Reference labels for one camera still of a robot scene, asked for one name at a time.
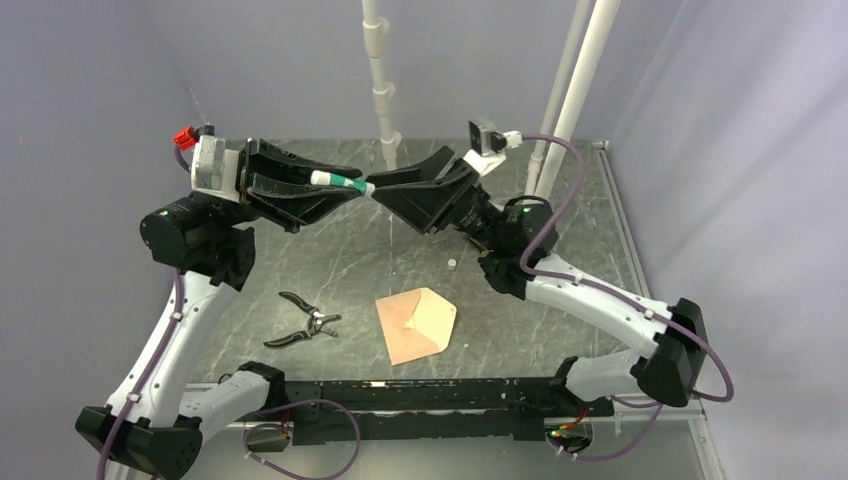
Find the green white glue stick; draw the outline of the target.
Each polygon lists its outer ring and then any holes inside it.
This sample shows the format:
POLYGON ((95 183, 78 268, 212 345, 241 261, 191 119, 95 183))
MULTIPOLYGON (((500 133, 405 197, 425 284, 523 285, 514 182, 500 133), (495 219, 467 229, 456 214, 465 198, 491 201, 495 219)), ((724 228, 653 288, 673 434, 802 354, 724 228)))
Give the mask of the green white glue stick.
POLYGON ((314 170, 310 174, 310 184, 315 186, 335 186, 357 190, 362 196, 371 197, 376 190, 373 183, 349 178, 323 170, 314 170))

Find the tan envelope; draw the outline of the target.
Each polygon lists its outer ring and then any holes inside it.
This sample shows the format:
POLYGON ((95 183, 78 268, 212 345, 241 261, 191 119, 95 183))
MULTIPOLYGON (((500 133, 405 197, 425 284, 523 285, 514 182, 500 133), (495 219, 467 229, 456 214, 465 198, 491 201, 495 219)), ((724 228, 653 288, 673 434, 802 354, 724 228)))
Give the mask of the tan envelope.
POLYGON ((430 288, 417 288, 375 301, 389 361, 398 366, 443 352, 449 345, 457 307, 430 288))

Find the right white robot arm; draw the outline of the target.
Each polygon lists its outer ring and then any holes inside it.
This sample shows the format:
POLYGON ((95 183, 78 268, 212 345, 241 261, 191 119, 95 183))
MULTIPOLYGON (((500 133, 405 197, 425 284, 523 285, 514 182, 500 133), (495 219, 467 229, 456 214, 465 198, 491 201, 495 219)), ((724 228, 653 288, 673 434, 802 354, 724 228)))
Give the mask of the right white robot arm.
POLYGON ((640 297, 566 262, 554 252, 559 236, 548 224, 548 201, 522 195, 496 205, 479 172, 448 147, 366 182, 371 198, 415 231, 452 227, 464 235, 496 292, 572 314, 626 345, 616 354, 563 361, 550 391, 560 413, 574 415, 588 402, 621 394, 678 408, 695 397, 707 343, 700 307, 640 297))

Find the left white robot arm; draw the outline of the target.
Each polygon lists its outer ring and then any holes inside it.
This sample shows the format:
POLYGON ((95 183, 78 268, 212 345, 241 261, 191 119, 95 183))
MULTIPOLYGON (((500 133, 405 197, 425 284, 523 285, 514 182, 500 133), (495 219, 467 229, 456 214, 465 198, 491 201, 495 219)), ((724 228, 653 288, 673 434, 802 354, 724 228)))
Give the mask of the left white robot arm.
POLYGON ((295 233, 375 189, 358 169, 314 162, 262 139, 232 143, 210 126, 186 128, 173 143, 190 193, 139 225, 154 261, 172 271, 170 296, 117 389, 75 423, 98 451, 100 479, 180 479, 230 423, 257 416, 284 432, 298 411, 317 406, 294 394, 282 370, 256 361, 197 395, 186 387, 254 268, 251 222, 264 218, 295 233))

